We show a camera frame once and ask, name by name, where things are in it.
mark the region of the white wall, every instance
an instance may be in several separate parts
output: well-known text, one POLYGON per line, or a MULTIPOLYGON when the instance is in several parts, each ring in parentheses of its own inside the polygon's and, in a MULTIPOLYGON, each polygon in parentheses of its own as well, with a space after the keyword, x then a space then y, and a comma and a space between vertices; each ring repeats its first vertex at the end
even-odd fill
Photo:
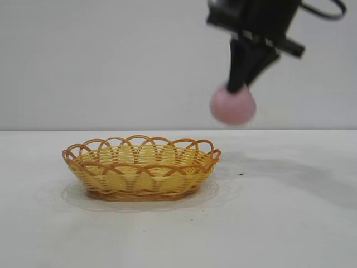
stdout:
MULTIPOLYGON (((299 11, 307 46, 254 85, 251 128, 357 128, 357 1, 328 22, 299 11)), ((310 0, 334 11, 328 0, 310 0)), ((0 129, 225 128, 208 110, 229 35, 205 0, 0 0, 0 129)))

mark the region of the robotic arm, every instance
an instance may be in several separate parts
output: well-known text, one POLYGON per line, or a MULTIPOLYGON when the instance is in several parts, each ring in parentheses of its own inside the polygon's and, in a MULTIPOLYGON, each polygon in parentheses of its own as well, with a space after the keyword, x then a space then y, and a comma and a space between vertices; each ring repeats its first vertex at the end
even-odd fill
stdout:
POLYGON ((262 71, 280 58, 280 51, 301 58, 305 47, 286 37, 298 8, 328 20, 343 18, 346 5, 341 0, 331 1, 341 9, 340 14, 324 13, 302 0, 209 2, 207 23, 232 33, 228 91, 236 93, 244 84, 252 84, 262 71))

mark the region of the white table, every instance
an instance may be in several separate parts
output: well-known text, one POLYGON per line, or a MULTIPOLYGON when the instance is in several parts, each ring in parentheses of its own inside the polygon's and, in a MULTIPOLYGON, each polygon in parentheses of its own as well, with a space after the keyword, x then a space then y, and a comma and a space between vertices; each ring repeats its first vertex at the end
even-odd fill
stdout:
POLYGON ((356 131, 0 132, 1 267, 357 267, 356 131), (190 198, 91 200, 61 150, 132 134, 223 151, 190 198))

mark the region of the basket rim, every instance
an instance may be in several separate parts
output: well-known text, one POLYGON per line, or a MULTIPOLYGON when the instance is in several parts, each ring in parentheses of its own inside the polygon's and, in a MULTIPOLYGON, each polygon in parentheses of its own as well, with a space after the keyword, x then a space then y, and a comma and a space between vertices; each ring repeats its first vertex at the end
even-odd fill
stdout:
POLYGON ((130 136, 128 138, 121 138, 121 137, 111 137, 108 138, 106 140, 102 140, 102 139, 91 139, 91 140, 87 140, 84 143, 75 143, 71 146, 69 146, 66 150, 62 151, 62 157, 64 159, 64 161, 71 167, 71 168, 76 168, 77 170, 80 171, 85 171, 87 173, 89 173, 90 175, 94 175, 91 174, 91 172, 86 168, 87 166, 98 166, 101 167, 103 169, 105 169, 105 172, 107 173, 109 170, 118 173, 118 175, 124 175, 123 173, 121 173, 118 169, 116 169, 119 166, 132 166, 134 168, 137 168, 137 174, 141 174, 141 173, 146 173, 150 176, 154 176, 151 172, 150 169, 153 168, 168 168, 170 169, 170 171, 165 175, 165 176, 170 176, 173 173, 180 173, 181 175, 187 175, 185 169, 187 168, 196 168, 196 174, 199 173, 199 171, 203 171, 203 173, 207 173, 209 172, 209 170, 219 161, 219 157, 221 155, 221 151, 219 149, 215 149, 214 145, 211 141, 206 140, 206 139, 202 139, 202 140, 194 140, 191 138, 181 138, 178 140, 169 140, 167 138, 163 138, 163 137, 148 137, 145 135, 133 135, 130 136), (130 140, 136 139, 136 138, 141 138, 144 139, 144 142, 141 145, 133 145, 130 140), (121 141, 120 145, 116 145, 116 146, 112 146, 110 144, 111 140, 119 140, 121 141), (156 144, 155 141, 165 141, 167 144, 163 145, 163 144, 156 144), (190 144, 186 147, 180 147, 180 146, 176 146, 178 145, 178 143, 181 142, 190 142, 190 144), (92 143, 99 143, 98 149, 91 149, 88 147, 88 145, 92 144, 92 143), (210 145, 211 147, 211 151, 209 152, 203 152, 199 149, 199 144, 201 143, 207 143, 210 145), (99 161, 83 161, 81 163, 76 162, 76 159, 78 159, 79 157, 81 157, 82 155, 86 155, 86 154, 90 154, 90 153, 98 153, 100 152, 102 149, 103 150, 110 150, 111 148, 118 148, 119 146, 130 146, 132 147, 132 150, 138 151, 142 146, 145 145, 152 145, 152 146, 174 146, 175 148, 178 149, 192 149, 192 147, 195 147, 195 150, 201 154, 204 155, 209 155, 210 156, 210 161, 208 163, 206 163, 206 165, 201 165, 201 164, 193 164, 193 165, 168 165, 168 164, 148 164, 148 165, 143 165, 142 163, 139 163, 138 161, 134 162, 133 164, 130 163, 126 163, 126 162, 119 162, 119 163, 115 163, 115 164, 106 164, 106 163, 102 163, 99 161), (79 153, 78 155, 75 155, 73 153, 73 150, 75 149, 79 149, 79 153))

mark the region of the oval basket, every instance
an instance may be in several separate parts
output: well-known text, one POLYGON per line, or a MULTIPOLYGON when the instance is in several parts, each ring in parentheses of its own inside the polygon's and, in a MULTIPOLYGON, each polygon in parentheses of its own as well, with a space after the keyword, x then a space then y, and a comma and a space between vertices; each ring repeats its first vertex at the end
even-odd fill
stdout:
POLYGON ((89 140, 62 152, 89 195, 126 202, 176 200, 196 192, 220 154, 208 140, 170 141, 142 135, 89 140), (138 139, 143 142, 135 145, 138 139))

